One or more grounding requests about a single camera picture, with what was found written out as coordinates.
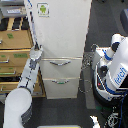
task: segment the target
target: sticker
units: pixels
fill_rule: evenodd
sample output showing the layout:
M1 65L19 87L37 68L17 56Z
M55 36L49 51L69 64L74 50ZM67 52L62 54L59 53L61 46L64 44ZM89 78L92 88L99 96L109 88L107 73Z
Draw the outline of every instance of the sticker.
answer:
M38 3L37 10L39 16L49 17L49 5L47 3Z
M5 55L1 55L2 58L5 58L6 56Z
M26 53L13 54L14 58L28 58Z
M12 33L8 33L7 36L8 36L9 39L14 38L13 35L12 35Z

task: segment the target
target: black floor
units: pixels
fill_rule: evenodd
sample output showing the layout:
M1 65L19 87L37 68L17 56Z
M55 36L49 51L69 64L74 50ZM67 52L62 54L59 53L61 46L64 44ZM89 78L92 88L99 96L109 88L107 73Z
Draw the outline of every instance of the black floor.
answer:
M85 52L91 51L91 45L110 46L111 36L120 33L126 36L121 23L120 12L128 8L128 1L107 0L101 4L92 0L89 32L86 39ZM84 89L84 81L80 81L81 89ZM83 128L92 128L91 115L97 116L101 128L105 119L98 109L87 109L86 95L79 91L77 99L47 100L46 98L33 99L33 115L25 124L25 128L36 128L45 125L79 125ZM0 103L0 128L3 124L4 105Z

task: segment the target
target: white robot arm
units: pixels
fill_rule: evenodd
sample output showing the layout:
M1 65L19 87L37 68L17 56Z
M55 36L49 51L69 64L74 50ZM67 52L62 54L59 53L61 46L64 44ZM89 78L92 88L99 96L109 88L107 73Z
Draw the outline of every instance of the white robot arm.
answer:
M43 48L36 44L30 51L21 79L16 89L11 91L5 101L3 128L23 128L31 116L32 97Z
M111 47L97 48L92 69L93 92L102 103L114 106L128 90L128 37L112 36Z

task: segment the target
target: white cabinet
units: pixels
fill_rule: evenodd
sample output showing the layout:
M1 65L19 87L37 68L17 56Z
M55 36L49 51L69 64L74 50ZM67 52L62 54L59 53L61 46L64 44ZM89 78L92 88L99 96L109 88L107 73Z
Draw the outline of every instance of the white cabinet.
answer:
M30 28L32 10L38 44L44 48L40 70L47 98L76 98L91 0L30 0L32 8L24 2Z

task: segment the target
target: drawer handle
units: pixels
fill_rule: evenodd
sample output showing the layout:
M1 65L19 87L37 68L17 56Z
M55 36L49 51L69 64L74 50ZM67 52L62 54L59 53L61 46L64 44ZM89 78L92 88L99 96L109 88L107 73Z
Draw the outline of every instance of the drawer handle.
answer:
M67 62L64 62L64 63L61 63L61 64L58 64L58 63L56 63L56 62L54 62L54 61L50 61L50 63L51 63L51 64L54 64L54 65L57 65L57 66L63 66L63 65L66 65L66 64L68 64L68 63L71 63L71 61L67 61Z
M11 92L12 90L3 90L4 86L1 87L0 91L1 92Z
M66 84L69 82L69 80L66 81L57 81L57 80L53 80L52 82L56 83L56 84Z
M0 75L15 75L16 74L16 71L14 72L2 72L0 73Z
M9 59L7 59L6 61L0 61L0 63L8 63Z

